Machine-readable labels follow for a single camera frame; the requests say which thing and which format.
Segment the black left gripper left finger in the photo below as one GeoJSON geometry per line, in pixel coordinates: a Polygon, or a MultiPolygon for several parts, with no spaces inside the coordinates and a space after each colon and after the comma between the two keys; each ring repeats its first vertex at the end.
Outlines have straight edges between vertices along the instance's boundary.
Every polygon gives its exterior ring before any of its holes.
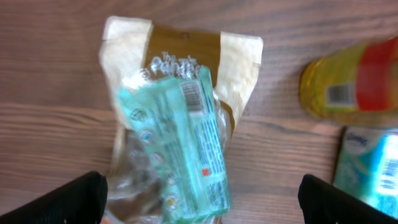
{"type": "Polygon", "coordinates": [[[106,177],[97,171],[91,171],[1,215],[1,223],[100,223],[107,195],[106,177]]]}

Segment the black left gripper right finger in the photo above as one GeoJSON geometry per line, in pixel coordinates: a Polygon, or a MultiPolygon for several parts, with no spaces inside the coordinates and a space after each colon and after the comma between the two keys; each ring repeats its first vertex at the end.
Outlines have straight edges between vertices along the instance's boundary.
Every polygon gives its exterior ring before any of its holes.
{"type": "Polygon", "coordinates": [[[305,224],[397,224],[397,219],[312,174],[303,176],[298,201],[305,224]]]}

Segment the small teal tissue pack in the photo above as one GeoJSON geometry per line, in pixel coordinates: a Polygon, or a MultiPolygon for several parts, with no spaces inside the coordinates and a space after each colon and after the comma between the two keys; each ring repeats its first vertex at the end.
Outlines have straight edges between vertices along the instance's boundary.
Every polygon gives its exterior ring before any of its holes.
{"type": "Polygon", "coordinates": [[[346,128],[333,185],[397,218],[397,130],[346,128]]]}

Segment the clear bottle silver cap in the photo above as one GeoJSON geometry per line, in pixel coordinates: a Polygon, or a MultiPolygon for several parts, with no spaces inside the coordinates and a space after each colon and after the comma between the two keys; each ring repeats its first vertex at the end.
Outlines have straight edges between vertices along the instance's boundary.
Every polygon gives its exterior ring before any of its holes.
{"type": "Polygon", "coordinates": [[[302,108],[344,125],[397,127],[397,37],[370,39],[310,62],[302,108]]]}

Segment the brown white snack bag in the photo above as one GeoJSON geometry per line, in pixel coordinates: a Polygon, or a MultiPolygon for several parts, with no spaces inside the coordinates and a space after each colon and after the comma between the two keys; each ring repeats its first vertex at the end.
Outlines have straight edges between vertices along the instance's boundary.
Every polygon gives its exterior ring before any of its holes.
{"type": "Polygon", "coordinates": [[[119,105],[118,90],[165,77],[193,79],[208,67],[224,153],[256,85],[262,48],[262,39],[250,35],[174,29],[139,18],[106,20],[99,60],[117,119],[108,223],[163,223],[160,177],[119,105]]]}

